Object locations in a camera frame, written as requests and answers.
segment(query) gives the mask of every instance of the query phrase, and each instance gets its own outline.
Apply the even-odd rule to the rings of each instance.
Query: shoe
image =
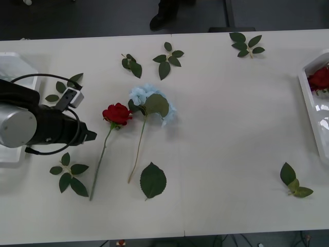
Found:
[[[178,0],[161,0],[158,14],[154,16],[150,22],[150,29],[152,31],[159,30],[168,22],[176,19],[178,7]]]

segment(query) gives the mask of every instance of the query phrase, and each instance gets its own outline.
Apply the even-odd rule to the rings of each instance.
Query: blue hydrangea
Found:
[[[166,96],[159,89],[148,83],[145,84],[144,86],[134,87],[131,90],[129,97],[133,100],[134,105],[140,105],[140,104],[145,104],[146,99],[150,97],[152,94],[160,94],[162,97],[166,98]],[[162,126],[165,126],[167,123],[173,120],[176,115],[176,111],[177,111],[176,108],[169,101],[168,104],[169,104],[168,114],[166,117],[161,118]]]

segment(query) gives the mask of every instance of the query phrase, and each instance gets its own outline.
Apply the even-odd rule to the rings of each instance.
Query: leaf sprig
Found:
[[[75,76],[72,76],[70,79],[71,79],[72,81],[75,81],[75,82],[79,83],[79,82],[81,81],[82,77],[83,77],[83,73],[80,73],[80,74],[77,74],[77,75],[75,75]],[[67,87],[75,88],[74,84],[71,83],[71,82],[69,82],[69,81],[67,82],[66,85],[67,85]],[[66,86],[65,86],[65,84],[64,84],[63,82],[61,82],[61,81],[58,81],[58,82],[56,83],[56,90],[57,90],[57,92],[59,92],[60,94],[63,94],[63,93],[65,92],[65,90],[66,90]],[[50,94],[50,95],[48,95],[48,96],[45,98],[45,100],[47,100],[48,102],[56,102],[56,101],[59,100],[59,99],[60,99],[59,96],[56,95],[56,94]]]
[[[299,186],[299,180],[296,178],[296,173],[287,162],[284,163],[283,167],[281,168],[280,178],[291,191],[289,195],[304,198],[313,193],[313,190]]]
[[[260,42],[262,38],[261,35],[252,38],[249,41],[248,45],[245,43],[246,37],[240,32],[231,32],[230,37],[231,40],[235,42],[234,44],[232,44],[232,47],[240,50],[239,54],[237,55],[239,58],[245,57],[248,54],[250,54],[250,57],[253,58],[253,54],[259,54],[265,51],[265,49],[260,46],[251,49]]]
[[[75,178],[75,176],[84,173],[89,167],[82,164],[74,164],[69,168],[69,153],[65,153],[62,156],[60,163],[62,166],[54,166],[49,171],[53,175],[59,175],[63,172],[64,168],[67,170],[67,172],[64,173],[60,178],[60,192],[63,193],[68,188],[68,186],[71,185],[71,188],[76,194],[82,197],[88,197],[86,187],[77,178]]]
[[[175,50],[172,52],[172,45],[169,42],[165,42],[164,48],[169,52],[169,55],[158,55],[153,59],[154,62],[159,64],[159,76],[162,81],[170,72],[170,63],[176,67],[181,67],[181,64],[177,58],[180,58],[184,55],[184,52],[181,50]]]
[[[161,194],[166,185],[165,173],[152,162],[143,170],[140,176],[140,187],[147,199]]]
[[[142,76],[142,66],[136,62],[136,59],[134,59],[132,55],[121,55],[124,57],[124,59],[122,59],[122,66],[130,70],[134,74],[134,76],[140,79],[140,77]]]

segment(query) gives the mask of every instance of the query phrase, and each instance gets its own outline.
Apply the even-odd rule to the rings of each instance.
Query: artificial rose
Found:
[[[316,71],[314,75],[308,77],[308,83],[311,91],[323,90],[329,88],[329,70],[323,67]]]
[[[107,110],[103,111],[103,117],[108,122],[114,122],[118,125],[126,125],[128,119],[133,119],[129,111],[124,105],[117,103],[116,105],[111,104]]]

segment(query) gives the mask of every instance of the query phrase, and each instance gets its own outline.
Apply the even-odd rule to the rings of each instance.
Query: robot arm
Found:
[[[31,148],[25,150],[29,153],[50,155],[68,146],[77,146],[96,139],[97,134],[89,131],[86,124],[80,122],[77,114],[68,108],[78,107],[83,100],[80,85],[75,82],[77,89],[68,87],[56,106],[49,107],[39,105],[40,95],[37,91],[13,83],[28,76],[38,75],[23,76],[12,82],[0,80],[1,145],[17,148],[22,145],[66,144],[63,148],[49,153],[41,153]],[[76,119],[63,114],[63,111],[72,112]]]

